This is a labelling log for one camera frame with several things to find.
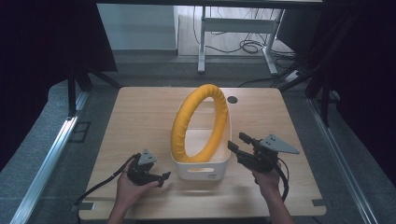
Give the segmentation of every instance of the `hand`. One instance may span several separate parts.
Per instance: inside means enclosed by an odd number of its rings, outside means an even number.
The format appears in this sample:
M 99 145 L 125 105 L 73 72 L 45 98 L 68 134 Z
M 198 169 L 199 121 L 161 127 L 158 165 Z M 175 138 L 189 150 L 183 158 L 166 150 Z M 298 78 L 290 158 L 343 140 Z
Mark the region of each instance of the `hand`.
M 117 196 L 114 207 L 111 210 L 107 223 L 118 224 L 122 223 L 126 212 L 130 207 L 136 204 L 140 197 L 150 189 L 157 187 L 160 182 L 153 181 L 147 185 L 137 186 L 134 184 L 127 175 L 131 160 L 125 167 L 125 171 L 121 173 L 117 182 Z
M 259 173 L 254 170 L 252 170 L 251 173 L 256 178 L 257 184 L 260 186 L 260 192 L 264 199 L 268 199 L 273 194 L 280 194 L 279 174 L 275 169 L 269 173 Z
M 137 201 L 139 201 L 140 197 L 150 189 L 157 187 L 160 182 L 153 181 L 148 183 L 147 185 L 137 186 L 134 184 L 127 175 L 127 171 L 129 170 L 129 166 L 132 163 L 131 160 L 120 175 L 120 178 L 117 183 L 117 196 L 116 196 L 116 205 L 121 206 L 123 208 L 129 208 L 133 206 Z

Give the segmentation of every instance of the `yellow foam ring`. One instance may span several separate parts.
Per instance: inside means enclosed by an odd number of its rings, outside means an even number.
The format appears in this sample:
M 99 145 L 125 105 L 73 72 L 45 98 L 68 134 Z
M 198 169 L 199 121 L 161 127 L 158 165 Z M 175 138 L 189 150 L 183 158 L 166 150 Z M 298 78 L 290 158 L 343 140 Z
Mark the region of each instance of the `yellow foam ring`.
M 186 154 L 186 131 L 198 105 L 207 97 L 215 101 L 216 118 L 212 134 L 205 147 L 193 157 Z M 171 135 L 172 156 L 178 162 L 207 162 L 215 153 L 221 141 L 227 122 L 228 108 L 223 92 L 219 87 L 205 84 L 187 96 L 177 112 Z

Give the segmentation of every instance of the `wall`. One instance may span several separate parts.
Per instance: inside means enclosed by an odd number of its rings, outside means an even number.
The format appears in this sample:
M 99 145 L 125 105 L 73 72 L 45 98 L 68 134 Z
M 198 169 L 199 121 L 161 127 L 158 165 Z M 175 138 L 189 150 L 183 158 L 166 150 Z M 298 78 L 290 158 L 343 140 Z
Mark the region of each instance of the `wall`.
M 177 7 L 98 4 L 115 49 L 177 49 Z

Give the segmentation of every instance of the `wooden table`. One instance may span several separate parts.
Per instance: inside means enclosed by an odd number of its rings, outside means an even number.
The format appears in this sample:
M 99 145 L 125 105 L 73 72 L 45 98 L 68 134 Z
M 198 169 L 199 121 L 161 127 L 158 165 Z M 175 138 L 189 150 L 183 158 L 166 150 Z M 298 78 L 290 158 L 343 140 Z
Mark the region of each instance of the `wooden table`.
M 221 180 L 183 180 L 171 158 L 170 135 L 179 105 L 194 88 L 128 87 L 120 90 L 94 165 L 88 189 L 111 176 L 130 156 L 147 148 L 158 158 L 151 173 L 171 171 L 162 188 L 155 188 L 130 209 L 127 218 L 230 218 L 268 217 L 268 209 L 251 172 L 236 162 L 232 153 Z M 325 206 L 315 178 L 294 130 L 290 115 L 277 89 L 222 88 L 229 104 L 232 140 L 241 149 L 251 146 L 238 138 L 240 132 L 261 139 L 272 133 L 300 150 L 299 155 L 280 153 L 290 169 L 290 192 L 286 206 L 293 216 L 321 216 Z M 117 181 L 89 195 L 84 203 L 93 210 L 81 210 L 82 219 L 107 219 L 114 204 Z

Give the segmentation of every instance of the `white container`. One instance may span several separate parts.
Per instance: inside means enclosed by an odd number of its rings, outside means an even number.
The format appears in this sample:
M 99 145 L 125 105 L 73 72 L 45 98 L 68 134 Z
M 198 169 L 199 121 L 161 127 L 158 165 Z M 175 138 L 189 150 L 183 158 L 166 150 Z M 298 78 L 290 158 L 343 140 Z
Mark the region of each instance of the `white container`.
M 204 148 L 212 134 L 215 118 L 215 103 L 212 98 L 207 98 L 194 111 L 186 132 L 185 149 L 188 156 L 192 157 Z M 172 157 L 180 178 L 187 180 L 222 179 L 227 167 L 227 160 L 231 155 L 230 149 L 227 148 L 228 140 L 232 140 L 231 133 L 231 115 L 228 110 L 227 122 L 220 144 L 210 161 L 183 163 L 175 161 Z

